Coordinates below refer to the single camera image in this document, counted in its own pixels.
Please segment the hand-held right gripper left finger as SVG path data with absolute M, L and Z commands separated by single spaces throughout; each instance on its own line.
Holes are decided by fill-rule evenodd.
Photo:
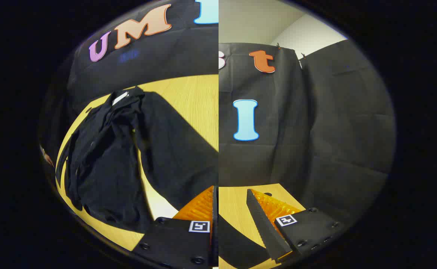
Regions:
M 157 218 L 133 252 L 168 269 L 217 268 L 217 187 L 208 187 L 174 217 Z

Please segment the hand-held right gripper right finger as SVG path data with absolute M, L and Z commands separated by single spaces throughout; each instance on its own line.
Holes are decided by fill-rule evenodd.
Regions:
M 307 257 L 329 245 L 345 228 L 316 207 L 300 210 L 254 189 L 247 190 L 247 206 L 275 262 Z

